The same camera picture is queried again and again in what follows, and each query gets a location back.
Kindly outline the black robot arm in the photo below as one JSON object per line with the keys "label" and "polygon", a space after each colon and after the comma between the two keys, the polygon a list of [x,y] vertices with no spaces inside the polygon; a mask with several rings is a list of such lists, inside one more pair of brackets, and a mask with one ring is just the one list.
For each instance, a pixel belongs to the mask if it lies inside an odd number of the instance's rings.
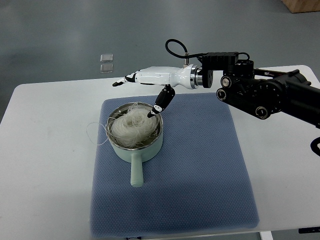
{"label": "black robot arm", "polygon": [[197,59],[201,68],[195,74],[198,86],[210,88],[213,72],[222,71],[217,98],[249,115],[265,120],[283,112],[320,126],[320,90],[300,73],[264,70],[254,67],[249,57],[238,52],[202,53]]}

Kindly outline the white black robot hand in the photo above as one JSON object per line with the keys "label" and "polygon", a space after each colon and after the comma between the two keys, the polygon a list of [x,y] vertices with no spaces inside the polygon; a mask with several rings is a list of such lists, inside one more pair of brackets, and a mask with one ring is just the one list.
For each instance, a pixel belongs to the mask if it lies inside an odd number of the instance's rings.
{"label": "white black robot hand", "polygon": [[198,72],[199,68],[194,64],[183,68],[152,66],[126,75],[114,82],[112,86],[118,87],[126,83],[164,86],[147,114],[148,118],[152,118],[168,107],[175,96],[174,87],[180,85],[186,89],[196,89],[200,85],[197,83]]}

